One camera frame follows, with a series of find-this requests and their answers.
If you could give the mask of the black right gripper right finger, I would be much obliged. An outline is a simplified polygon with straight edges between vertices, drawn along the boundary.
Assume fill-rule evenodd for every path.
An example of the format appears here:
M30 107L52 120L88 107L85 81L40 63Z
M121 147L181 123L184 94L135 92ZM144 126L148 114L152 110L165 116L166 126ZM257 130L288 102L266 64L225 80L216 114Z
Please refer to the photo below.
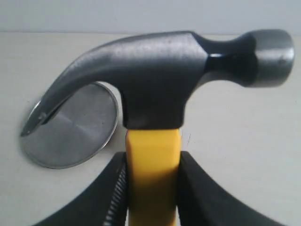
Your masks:
M182 226L278 226L219 186L189 152L181 152L176 203Z

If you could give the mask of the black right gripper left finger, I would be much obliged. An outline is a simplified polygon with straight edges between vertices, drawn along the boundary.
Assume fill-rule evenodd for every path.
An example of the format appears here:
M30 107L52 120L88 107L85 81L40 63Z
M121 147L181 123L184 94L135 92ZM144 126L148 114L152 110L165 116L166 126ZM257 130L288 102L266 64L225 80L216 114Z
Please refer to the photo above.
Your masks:
M128 208L127 160L117 152L79 196L37 226L124 226Z

